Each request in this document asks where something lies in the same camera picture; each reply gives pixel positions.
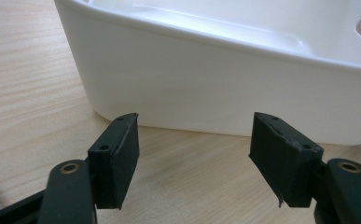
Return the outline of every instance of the black object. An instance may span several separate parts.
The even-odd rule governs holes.
[[[361,164],[324,164],[323,149],[274,116],[255,113],[250,158],[280,203],[309,207],[316,223],[361,223]]]
[[[113,120],[85,161],[54,167],[45,190],[0,210],[0,224],[96,223],[95,204],[120,209],[139,158],[137,116]]]

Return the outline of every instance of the white tray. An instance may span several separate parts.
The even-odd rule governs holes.
[[[55,0],[107,119],[250,135],[255,111],[361,143],[361,0]]]

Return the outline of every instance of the wood grain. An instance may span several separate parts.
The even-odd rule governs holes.
[[[56,164],[86,158],[108,124],[90,108],[53,1],[0,1],[1,204],[43,189]],[[249,137],[139,132],[123,209],[98,211],[100,223],[314,223],[314,205],[278,208],[247,157]],[[361,146],[323,147],[325,161],[361,162]]]

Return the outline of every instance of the white container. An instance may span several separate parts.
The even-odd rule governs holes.
[[[255,111],[361,144],[361,0],[55,0],[92,107],[250,135]]]

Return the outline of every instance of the light wood surface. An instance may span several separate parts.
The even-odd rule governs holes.
[[[108,124],[88,103],[53,1],[0,0],[0,203],[44,189],[50,169],[85,159]],[[123,209],[98,211],[100,223],[314,223],[314,205],[278,208],[248,158],[249,137],[139,134]],[[361,163],[361,146],[322,146],[324,161]]]

